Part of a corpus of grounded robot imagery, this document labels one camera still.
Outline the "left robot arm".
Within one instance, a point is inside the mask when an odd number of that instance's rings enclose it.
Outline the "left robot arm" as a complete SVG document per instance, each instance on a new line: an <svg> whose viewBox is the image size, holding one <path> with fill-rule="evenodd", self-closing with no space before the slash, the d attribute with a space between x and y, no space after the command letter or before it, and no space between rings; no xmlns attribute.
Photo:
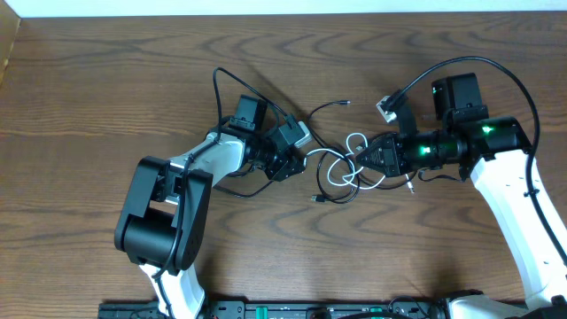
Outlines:
<svg viewBox="0 0 567 319"><path fill-rule="evenodd" d="M262 131L268 107L264 98L241 96L236 113L221 118L201 144L170 159L147 156L136 166L114 244L151 279L168 318L195 318L204 304L194 261L214 186L244 165L270 182L306 168L299 148L311 140L307 125L289 114L283 125Z"/></svg>

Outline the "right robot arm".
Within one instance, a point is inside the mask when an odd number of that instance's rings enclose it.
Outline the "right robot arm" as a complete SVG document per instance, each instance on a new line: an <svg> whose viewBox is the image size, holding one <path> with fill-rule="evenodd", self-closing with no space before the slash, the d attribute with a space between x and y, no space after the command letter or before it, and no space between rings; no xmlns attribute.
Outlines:
<svg viewBox="0 0 567 319"><path fill-rule="evenodd" d="M436 117L443 127L416 129L407 105L377 108L400 130L374 139L357 163L387 177L455 164L490 206L509 246L524 287L524 306L456 292L431 304L431 318L564 318L566 316L566 228L529 158L532 143L513 117L492 118L474 74L431 85Z"/></svg>

